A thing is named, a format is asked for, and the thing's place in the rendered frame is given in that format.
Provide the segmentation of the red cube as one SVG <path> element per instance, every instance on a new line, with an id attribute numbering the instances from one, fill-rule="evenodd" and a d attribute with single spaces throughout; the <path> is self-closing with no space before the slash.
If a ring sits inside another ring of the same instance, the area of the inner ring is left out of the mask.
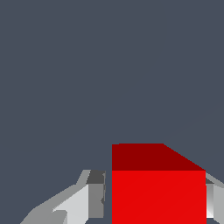
<path id="1" fill-rule="evenodd" d="M 163 143 L 114 144 L 112 224 L 207 224 L 206 171 Z"/>

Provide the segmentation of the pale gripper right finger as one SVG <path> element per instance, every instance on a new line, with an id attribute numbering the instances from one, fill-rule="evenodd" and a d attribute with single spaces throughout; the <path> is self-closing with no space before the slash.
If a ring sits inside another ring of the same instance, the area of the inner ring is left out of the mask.
<path id="1" fill-rule="evenodd" d="M 206 217 L 224 224 L 224 183 L 206 173 Z"/>

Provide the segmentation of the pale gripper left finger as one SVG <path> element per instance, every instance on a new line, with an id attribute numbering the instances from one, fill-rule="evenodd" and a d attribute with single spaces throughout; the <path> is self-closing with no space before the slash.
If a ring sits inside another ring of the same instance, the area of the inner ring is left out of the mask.
<path id="1" fill-rule="evenodd" d="M 86 224 L 104 217 L 106 172 L 83 170 L 75 185 L 33 208 L 20 224 Z"/>

